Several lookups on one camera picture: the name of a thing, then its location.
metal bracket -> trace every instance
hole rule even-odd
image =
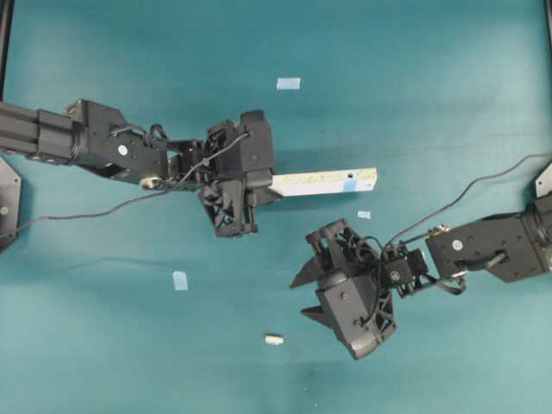
[[[535,194],[537,198],[549,195],[552,192],[552,164],[548,165],[535,180]]]
[[[17,228],[21,185],[21,177],[0,157],[0,235]],[[12,233],[0,238],[0,251],[13,243],[16,237],[17,233]]]

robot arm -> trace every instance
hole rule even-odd
[[[486,270],[504,282],[547,273],[552,264],[550,231],[552,194],[519,213],[489,216],[455,229],[440,226],[409,241],[379,245],[381,253],[367,243],[377,239],[359,237],[339,220],[307,235],[315,254],[291,288],[317,282],[320,305],[303,309],[303,315],[332,329],[359,359],[397,328],[392,290],[405,298],[438,286],[458,295],[466,289],[464,276],[470,271]],[[407,248],[420,238],[426,238],[438,278],[428,275],[421,250]]]
[[[259,110],[242,114],[239,124],[227,120],[209,128],[205,141],[169,141],[160,125],[146,131],[120,110],[84,99],[63,115],[0,103],[0,149],[149,190],[200,190],[219,236],[255,233],[254,208],[280,198],[268,189],[273,144]],[[193,166],[217,153],[182,182]]]

white label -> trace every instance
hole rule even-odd
[[[188,290],[188,277],[185,272],[175,270],[172,272],[172,280],[174,281],[175,291],[187,291]]]
[[[276,89],[279,91],[301,89],[301,78],[278,78]]]
[[[367,220],[370,220],[372,218],[372,212],[371,211],[359,211],[356,215],[359,218],[366,218]]]

small white cylinder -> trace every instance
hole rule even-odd
[[[265,342],[268,345],[281,345],[284,343],[284,337],[282,335],[266,334]]]

black cable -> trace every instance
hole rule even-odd
[[[192,166],[188,172],[185,174],[185,176],[176,184],[174,185],[173,187],[167,189],[167,190],[164,190],[164,191],[161,191],[161,192],[156,192],[155,194],[147,194],[146,196],[140,196],[140,197],[137,197],[137,198],[131,198],[130,200],[127,200],[123,203],[120,203],[106,211],[101,211],[99,213],[91,213],[91,214],[77,214],[77,215],[74,215],[74,216],[38,216],[36,218],[34,218],[33,220],[29,220],[28,222],[22,224],[21,226],[17,227],[16,229],[13,229],[11,230],[9,233],[4,233],[3,235],[0,235],[0,239],[3,239],[4,237],[13,237],[13,234],[22,230],[22,229],[25,229],[29,226],[32,226],[33,224],[36,224],[38,222],[44,222],[44,221],[66,221],[66,220],[78,220],[78,219],[82,219],[82,218],[98,218],[98,217],[104,217],[104,216],[108,216],[110,214],[113,214],[115,213],[116,211],[122,209],[123,207],[127,207],[128,205],[131,205],[131,204],[135,204],[135,203],[139,203],[140,201],[145,201],[145,200],[148,200],[150,198],[156,198],[156,197],[161,197],[161,196],[165,196],[173,191],[176,191],[178,190],[178,188],[180,186],[182,186],[182,184],[184,184],[184,182],[188,179],[188,177],[190,177],[190,175],[196,171],[199,167],[201,166],[208,166],[210,161],[213,160],[214,158],[218,157],[219,155],[225,153],[226,151],[228,151],[229,149],[231,149],[235,144],[237,144],[239,141],[241,141],[243,138],[246,138],[248,137],[249,134],[242,134],[240,136],[238,136],[235,140],[233,140],[227,147],[224,147],[223,149],[221,149],[220,151],[217,151],[216,153],[210,155],[209,157],[206,157],[206,158],[203,158],[200,162],[198,162],[195,166]]]
[[[503,172],[498,172],[496,174],[493,174],[493,175],[484,175],[483,177],[479,177],[477,179],[474,179],[473,181],[471,181],[467,187],[464,189],[464,191],[460,194],[460,196],[458,196],[454,201],[452,201],[451,203],[448,203],[446,205],[444,205],[443,207],[441,207],[440,209],[438,210],[435,210],[434,212],[430,213],[429,215],[427,215],[426,217],[422,218],[421,220],[418,220],[417,222],[415,222],[414,224],[412,224],[411,226],[407,227],[406,229],[400,231],[399,233],[397,233],[395,236],[393,236],[391,238],[390,241],[388,241],[386,243],[386,247],[387,245],[391,245],[395,240],[397,240],[401,235],[404,235],[406,233],[409,233],[411,232],[412,230],[414,230],[416,227],[420,226],[421,224],[424,224],[425,222],[427,222],[428,220],[430,220],[431,218],[443,213],[445,210],[448,210],[449,208],[453,207],[455,204],[457,204],[458,202],[460,202],[460,200],[462,200],[464,198],[464,196],[466,195],[466,193],[477,183],[479,183],[480,181],[485,181],[485,180],[488,180],[488,179],[497,179],[498,177],[502,177],[503,175],[506,175],[508,173],[511,173],[512,171],[514,171],[516,168],[518,168],[519,166],[521,166],[526,160],[529,160],[531,158],[542,158],[542,157],[547,157],[547,158],[550,158],[552,157],[552,153],[539,153],[539,154],[529,154],[529,155],[525,155],[520,161],[518,161],[516,164],[514,164],[513,166],[511,166],[510,168],[507,168],[505,169]]]
[[[390,247],[392,245],[392,243],[397,240],[400,236],[402,235],[405,235],[406,233],[409,233],[410,231],[414,230],[416,227],[420,226],[421,224],[424,224],[425,222],[427,222],[428,220],[430,220],[431,218],[435,217],[435,216],[438,216],[439,214],[443,213],[445,210],[448,210],[449,208],[455,206],[456,204],[458,204],[463,198],[464,196],[466,196],[467,192],[477,183],[479,183],[480,181],[485,181],[485,180],[488,180],[488,179],[497,179],[498,177],[502,177],[508,173],[511,173],[512,171],[514,171],[516,168],[518,168],[519,166],[521,166],[526,160],[529,160],[531,158],[551,158],[552,157],[552,153],[536,153],[536,154],[528,154],[528,155],[525,155],[520,161],[518,161],[516,164],[514,164],[513,166],[511,166],[510,168],[507,168],[505,169],[504,171],[502,172],[497,172],[496,174],[492,174],[492,175],[484,175],[482,177],[478,177],[477,179],[474,179],[472,180],[467,186],[466,188],[464,189],[464,191],[455,199],[453,200],[451,203],[448,203],[448,204],[445,204],[443,207],[441,207],[440,209],[438,210],[435,210],[433,211],[432,213],[429,213],[429,215],[425,216],[424,218],[418,220],[417,222],[415,222],[414,224],[412,224],[411,226],[407,227],[406,229],[404,230],[401,230],[400,232],[398,232],[396,235],[394,235],[385,245],[384,247],[382,248],[382,255],[385,253],[385,251],[387,250],[388,247]],[[382,267],[383,267],[383,261],[381,258],[379,258],[379,265],[378,265],[378,272],[376,273],[376,298],[378,298],[380,296],[380,288],[381,288],[381,271],[382,271]],[[376,308],[378,306],[378,302],[376,301],[375,304],[374,304],[374,307],[373,307],[373,310],[372,310],[372,315],[375,314],[375,311],[376,311]]]

